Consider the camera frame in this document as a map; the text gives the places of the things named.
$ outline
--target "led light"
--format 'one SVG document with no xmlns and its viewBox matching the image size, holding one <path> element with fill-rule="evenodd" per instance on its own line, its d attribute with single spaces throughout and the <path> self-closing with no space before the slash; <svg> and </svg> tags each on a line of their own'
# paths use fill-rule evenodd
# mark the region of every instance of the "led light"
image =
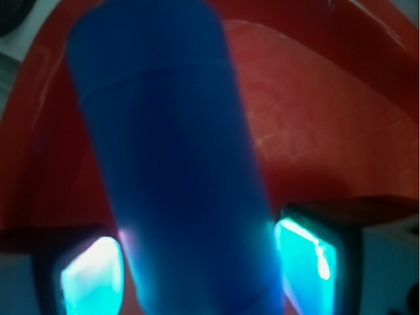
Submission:
<svg viewBox="0 0 420 315">
<path fill-rule="evenodd" d="M 333 314 L 337 252 L 291 219 L 274 229 L 285 294 L 300 314 Z"/>
<path fill-rule="evenodd" d="M 96 240 L 61 273 L 68 315 L 116 315 L 121 308 L 124 266 L 121 247 L 111 237 Z"/>
</svg>

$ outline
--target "glowing panel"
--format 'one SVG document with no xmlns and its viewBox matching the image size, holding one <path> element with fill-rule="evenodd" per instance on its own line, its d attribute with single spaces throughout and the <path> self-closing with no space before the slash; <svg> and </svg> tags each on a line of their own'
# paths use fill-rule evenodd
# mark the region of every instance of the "glowing panel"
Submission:
<svg viewBox="0 0 420 315">
<path fill-rule="evenodd" d="M 274 229 L 282 258 L 283 288 L 299 314 L 334 312 L 337 251 L 291 219 Z"/>
<path fill-rule="evenodd" d="M 96 240 L 61 273 L 68 315 L 116 315 L 121 308 L 124 265 L 121 246 L 111 237 Z"/>
</svg>

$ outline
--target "red plastic surface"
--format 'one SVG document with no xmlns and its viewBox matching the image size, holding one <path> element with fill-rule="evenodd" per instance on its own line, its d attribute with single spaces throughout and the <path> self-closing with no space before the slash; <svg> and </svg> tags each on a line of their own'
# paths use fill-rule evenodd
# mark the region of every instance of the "red plastic surface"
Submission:
<svg viewBox="0 0 420 315">
<path fill-rule="evenodd" d="M 62 0 L 20 69 L 0 123 L 1 229 L 115 230 L 64 61 L 69 30 L 99 2 Z M 418 199 L 419 32 L 388 1 L 209 2 L 230 20 L 274 210 L 360 194 Z M 128 281 L 123 313 L 136 314 Z"/>
</svg>

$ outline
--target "blue cylinder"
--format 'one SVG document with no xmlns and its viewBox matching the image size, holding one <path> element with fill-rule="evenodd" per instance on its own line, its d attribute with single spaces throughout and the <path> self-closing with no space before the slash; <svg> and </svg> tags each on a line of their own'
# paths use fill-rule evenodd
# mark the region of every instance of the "blue cylinder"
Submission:
<svg viewBox="0 0 420 315">
<path fill-rule="evenodd" d="M 149 314 L 282 314 L 274 222 L 217 15 L 111 0 L 68 39 L 79 106 Z"/>
</svg>

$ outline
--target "white surface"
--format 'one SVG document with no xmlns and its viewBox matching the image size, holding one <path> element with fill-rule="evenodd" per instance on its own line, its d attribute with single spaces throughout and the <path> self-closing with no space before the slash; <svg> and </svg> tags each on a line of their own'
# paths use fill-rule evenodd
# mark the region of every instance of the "white surface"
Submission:
<svg viewBox="0 0 420 315">
<path fill-rule="evenodd" d="M 0 253 L 0 314 L 41 315 L 29 255 Z"/>
<path fill-rule="evenodd" d="M 410 232 L 416 226 L 418 215 L 364 229 L 360 315 L 409 314 L 407 294 L 419 283 L 419 236 Z"/>
<path fill-rule="evenodd" d="M 19 67 L 19 62 L 0 53 L 0 120 L 6 108 Z"/>
<path fill-rule="evenodd" d="M 417 28 L 419 28 L 419 0 L 390 0 Z"/>
<path fill-rule="evenodd" d="M 60 0 L 37 0 L 25 21 L 0 38 L 0 53 L 22 62 L 44 21 Z"/>
</svg>

